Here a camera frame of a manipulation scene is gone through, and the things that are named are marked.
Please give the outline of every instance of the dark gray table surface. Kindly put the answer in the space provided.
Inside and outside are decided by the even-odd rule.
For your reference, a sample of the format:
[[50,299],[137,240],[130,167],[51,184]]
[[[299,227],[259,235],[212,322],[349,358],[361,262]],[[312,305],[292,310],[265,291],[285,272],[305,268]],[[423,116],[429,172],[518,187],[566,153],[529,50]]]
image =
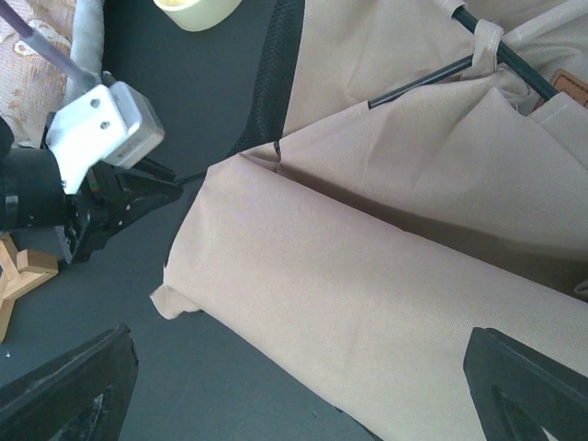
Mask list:
[[[153,159],[189,175],[231,149],[274,3],[243,0],[216,28],[192,34],[150,0],[107,0],[104,67],[148,96],[167,130]],[[207,314],[170,322],[157,314],[149,294],[187,203],[144,218],[19,300],[0,345],[0,385],[126,323],[140,368],[122,440],[371,439]],[[15,238],[22,248],[60,252],[50,231]]]

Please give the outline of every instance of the black mesh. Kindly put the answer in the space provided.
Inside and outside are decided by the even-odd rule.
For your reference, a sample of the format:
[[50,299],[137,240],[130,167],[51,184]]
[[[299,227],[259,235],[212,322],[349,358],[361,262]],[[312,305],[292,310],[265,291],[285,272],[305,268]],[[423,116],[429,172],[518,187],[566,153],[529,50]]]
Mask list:
[[305,0],[277,0],[247,126],[228,156],[282,137],[302,38],[304,6]]

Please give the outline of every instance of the folded cloth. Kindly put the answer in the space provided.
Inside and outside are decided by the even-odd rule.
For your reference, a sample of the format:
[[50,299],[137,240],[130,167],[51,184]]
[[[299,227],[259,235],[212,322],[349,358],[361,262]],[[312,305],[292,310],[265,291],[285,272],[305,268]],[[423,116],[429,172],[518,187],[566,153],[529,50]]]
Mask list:
[[[83,67],[99,72],[104,0],[8,0],[25,21]],[[47,114],[79,92],[0,20],[0,116],[15,142],[38,147]]]
[[276,173],[210,168],[153,302],[202,309],[386,440],[482,440],[462,370],[491,327],[588,375],[588,305]]
[[[284,133],[471,55],[476,39],[451,13],[459,0],[306,0]],[[585,0],[469,0],[512,49],[548,79],[566,69],[588,80]],[[538,101],[519,104],[525,113]]]

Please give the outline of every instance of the robotic arm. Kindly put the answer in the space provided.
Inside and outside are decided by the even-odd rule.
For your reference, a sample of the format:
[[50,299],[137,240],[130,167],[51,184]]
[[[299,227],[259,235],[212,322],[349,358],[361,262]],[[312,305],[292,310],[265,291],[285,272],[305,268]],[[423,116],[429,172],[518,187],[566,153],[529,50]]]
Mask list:
[[0,152],[0,230],[56,227],[66,261],[84,262],[111,236],[181,197],[175,173],[145,158],[164,129],[132,87],[77,66],[6,0],[0,15],[85,90],[49,115],[40,149]]

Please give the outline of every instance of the black metal rod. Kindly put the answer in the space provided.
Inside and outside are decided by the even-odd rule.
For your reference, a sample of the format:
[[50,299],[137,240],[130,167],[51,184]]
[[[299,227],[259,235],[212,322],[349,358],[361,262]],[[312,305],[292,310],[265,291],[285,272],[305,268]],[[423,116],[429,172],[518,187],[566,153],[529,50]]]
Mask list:
[[404,85],[403,87],[393,90],[386,95],[374,98],[367,104],[369,105],[369,108],[374,108],[377,106],[381,106],[382,104],[391,103],[392,101],[400,98],[405,93],[417,87],[420,87],[422,85],[433,85],[435,83],[438,83],[439,81],[445,80],[451,75],[455,75],[460,73],[461,71],[465,71],[466,69],[471,67],[472,60],[473,55],[470,55],[466,58],[462,58],[461,60],[453,62],[449,64],[449,66],[446,66],[443,69],[439,69],[438,71],[430,73],[427,76],[424,76],[423,78],[413,81],[408,85]]
[[156,163],[149,158],[142,158],[133,166],[134,169],[140,170],[149,175],[153,175],[167,182],[174,182],[176,178],[175,172],[169,168]]
[[6,0],[0,0],[0,17],[18,32],[23,39],[28,39],[35,33]]
[[[476,26],[478,25],[478,19],[470,14],[464,6],[456,9],[456,12],[453,13],[452,17],[472,34],[475,32]],[[558,94],[558,89],[551,85],[549,81],[543,78],[535,69],[503,42],[500,42],[498,45],[497,55],[502,62],[505,62],[546,101]]]
[[200,179],[204,179],[206,177],[207,171],[208,170],[203,170],[201,172],[196,173],[195,175],[190,175],[190,176],[184,177],[182,179],[178,179],[177,181],[174,182],[174,184],[176,184],[177,186],[183,187],[187,184],[190,184],[191,182],[199,181]]

